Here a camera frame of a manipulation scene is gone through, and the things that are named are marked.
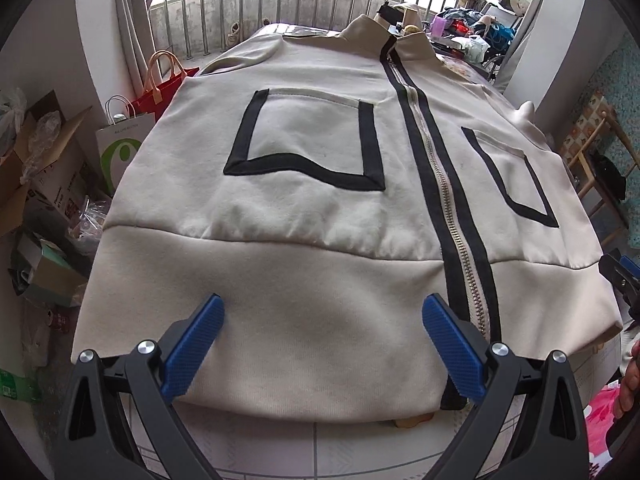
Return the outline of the person's hand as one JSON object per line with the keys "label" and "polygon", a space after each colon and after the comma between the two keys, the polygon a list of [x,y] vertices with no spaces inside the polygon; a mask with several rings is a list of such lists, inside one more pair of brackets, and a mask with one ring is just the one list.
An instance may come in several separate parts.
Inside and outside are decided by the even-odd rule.
{"label": "person's hand", "polygon": [[631,359],[626,368],[626,372],[620,381],[620,392],[613,404],[613,414],[615,419],[621,419],[634,407],[634,396],[639,391],[639,349],[640,342],[636,341],[631,348]]}

